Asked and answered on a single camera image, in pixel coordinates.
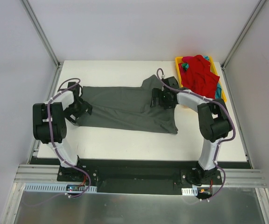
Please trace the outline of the dark grey t shirt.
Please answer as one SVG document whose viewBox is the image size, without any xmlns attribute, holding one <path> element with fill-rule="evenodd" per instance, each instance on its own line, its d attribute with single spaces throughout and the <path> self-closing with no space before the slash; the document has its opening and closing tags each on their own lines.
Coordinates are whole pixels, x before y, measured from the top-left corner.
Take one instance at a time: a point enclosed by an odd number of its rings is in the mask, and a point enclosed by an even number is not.
<svg viewBox="0 0 269 224">
<path fill-rule="evenodd" d="M 140 87 L 84 86 L 82 99 L 92 106 L 92 113 L 80 116 L 77 125 L 177 134 L 175 110 L 150 106 L 152 90 L 161 87 L 155 75 Z"/>
</svg>

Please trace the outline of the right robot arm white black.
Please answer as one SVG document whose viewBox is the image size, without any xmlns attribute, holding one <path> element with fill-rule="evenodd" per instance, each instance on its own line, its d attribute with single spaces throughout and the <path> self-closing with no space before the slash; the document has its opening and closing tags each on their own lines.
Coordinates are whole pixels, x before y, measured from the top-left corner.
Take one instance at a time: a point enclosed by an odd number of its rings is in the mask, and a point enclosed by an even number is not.
<svg viewBox="0 0 269 224">
<path fill-rule="evenodd" d="M 186 106 L 198 114 L 198 124 L 201 135 L 204 138 L 201 156 L 196 169 L 191 175 L 200 184 L 206 184 L 211 180 L 217 170 L 217 156 L 222 142 L 230 131 L 235 130 L 224 99 L 208 98 L 200 96 L 193 91 L 179 88 L 177 80 L 169 77 L 160 80 L 162 88 L 152 90 L 151 107 L 159 105 L 165 109 L 174 108 L 176 105 Z"/>
</svg>

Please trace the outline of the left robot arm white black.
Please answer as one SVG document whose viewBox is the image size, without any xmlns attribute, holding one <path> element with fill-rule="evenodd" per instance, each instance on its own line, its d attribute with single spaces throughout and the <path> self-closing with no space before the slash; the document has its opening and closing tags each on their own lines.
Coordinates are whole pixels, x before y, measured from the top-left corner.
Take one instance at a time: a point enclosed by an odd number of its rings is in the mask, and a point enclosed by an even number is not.
<svg viewBox="0 0 269 224">
<path fill-rule="evenodd" d="M 66 139 L 66 122 L 77 125 L 81 116 L 92 114 L 92 105 L 82 98 L 80 82 L 79 78 L 65 80 L 54 96 L 32 107 L 34 138 L 53 150 L 60 166 L 69 168 L 67 175 L 75 182 L 83 178 L 84 171 L 77 166 L 79 157 Z"/>
</svg>

